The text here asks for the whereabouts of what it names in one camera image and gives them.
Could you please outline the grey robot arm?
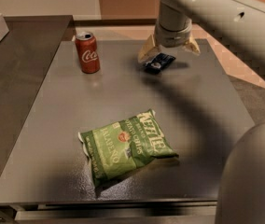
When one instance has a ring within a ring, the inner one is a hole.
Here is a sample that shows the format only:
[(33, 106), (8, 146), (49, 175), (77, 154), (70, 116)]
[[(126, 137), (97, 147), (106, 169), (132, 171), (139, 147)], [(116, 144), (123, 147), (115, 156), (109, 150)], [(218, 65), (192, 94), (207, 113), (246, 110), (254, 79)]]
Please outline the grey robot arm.
[[(187, 46), (192, 23), (265, 80), (265, 4), (257, 0), (159, 0), (153, 37), (139, 62), (160, 47)], [(265, 120), (232, 149), (221, 177), (215, 224), (265, 224)]]

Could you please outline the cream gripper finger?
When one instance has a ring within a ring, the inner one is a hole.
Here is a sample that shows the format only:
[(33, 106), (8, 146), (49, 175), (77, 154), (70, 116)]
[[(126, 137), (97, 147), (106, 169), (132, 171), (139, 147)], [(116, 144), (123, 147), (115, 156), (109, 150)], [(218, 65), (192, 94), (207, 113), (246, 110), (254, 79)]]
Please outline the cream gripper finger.
[(150, 35), (144, 45), (138, 52), (138, 62), (144, 63), (160, 52), (159, 46), (156, 44), (156, 38), (154, 35)]
[(200, 54), (200, 48), (193, 36), (191, 36), (183, 46), (184, 50), (193, 54)]

